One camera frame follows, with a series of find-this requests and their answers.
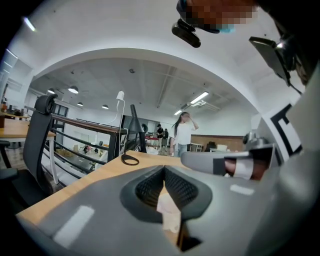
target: desk lamp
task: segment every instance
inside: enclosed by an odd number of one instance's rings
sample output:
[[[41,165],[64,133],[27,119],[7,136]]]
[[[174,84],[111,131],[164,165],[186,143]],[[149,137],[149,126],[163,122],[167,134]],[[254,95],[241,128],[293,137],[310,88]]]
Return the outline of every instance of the desk lamp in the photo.
[[[131,109],[132,119],[129,124],[128,135],[130,134],[130,132],[139,133],[140,152],[147,153],[146,142],[145,142],[145,131],[139,122],[135,105],[133,105],[133,104],[130,105],[130,109]],[[128,163],[128,162],[126,162],[126,160],[134,160],[134,161],[136,161],[136,163]],[[131,155],[126,154],[126,147],[124,147],[124,153],[123,153],[123,155],[121,155],[121,161],[125,165],[128,165],[128,166],[136,166],[139,164],[138,159],[136,159],[135,157],[133,157]]]

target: white table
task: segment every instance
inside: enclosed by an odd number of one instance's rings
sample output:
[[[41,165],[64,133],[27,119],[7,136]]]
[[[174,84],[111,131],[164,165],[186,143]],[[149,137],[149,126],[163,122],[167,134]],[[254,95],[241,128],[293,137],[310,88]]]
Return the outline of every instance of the white table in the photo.
[[[191,145],[195,145],[195,152],[198,152],[198,150],[201,152],[202,148],[204,147],[204,145],[202,144],[197,144],[197,143],[190,143]]]

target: person in dark clothing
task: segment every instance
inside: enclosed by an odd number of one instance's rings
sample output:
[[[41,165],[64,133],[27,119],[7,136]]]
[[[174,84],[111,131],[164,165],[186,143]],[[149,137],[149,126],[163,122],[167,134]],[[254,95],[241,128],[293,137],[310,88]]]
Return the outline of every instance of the person in dark clothing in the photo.
[[[163,139],[162,139],[162,146],[165,148],[168,144],[168,137],[169,137],[169,132],[166,129],[164,129],[164,134],[163,134]]]
[[[164,129],[162,129],[160,123],[157,125],[157,127],[158,127],[158,130],[156,131],[156,135],[158,138],[158,146],[159,146],[159,150],[160,150],[161,145],[162,145],[162,138],[164,137]]]

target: arched ceiling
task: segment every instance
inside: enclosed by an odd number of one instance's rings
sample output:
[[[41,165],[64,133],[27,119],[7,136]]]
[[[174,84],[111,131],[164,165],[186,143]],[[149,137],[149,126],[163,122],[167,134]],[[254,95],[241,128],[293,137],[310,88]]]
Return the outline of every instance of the arched ceiling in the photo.
[[[90,59],[142,59],[209,81],[218,77],[259,110],[256,87],[270,70],[248,39],[278,40],[269,16],[259,10],[232,34],[197,30],[198,49],[171,33],[178,18],[174,0],[51,0],[29,17],[36,32],[22,27],[9,48],[35,70],[36,78]]]
[[[161,109],[170,115],[205,91],[209,92],[204,98],[206,104],[190,107],[188,111],[194,114],[203,110],[217,112],[231,102],[247,102],[235,89],[227,91],[226,82],[217,78],[207,81],[148,60],[98,58],[55,69],[34,80],[30,87],[44,94],[53,88],[59,100],[66,93],[70,94],[70,104],[76,106],[82,102],[84,108],[90,109],[100,109],[103,104],[115,101],[119,91],[124,91],[126,100],[146,108]],[[71,86],[77,86],[79,94],[69,93]]]

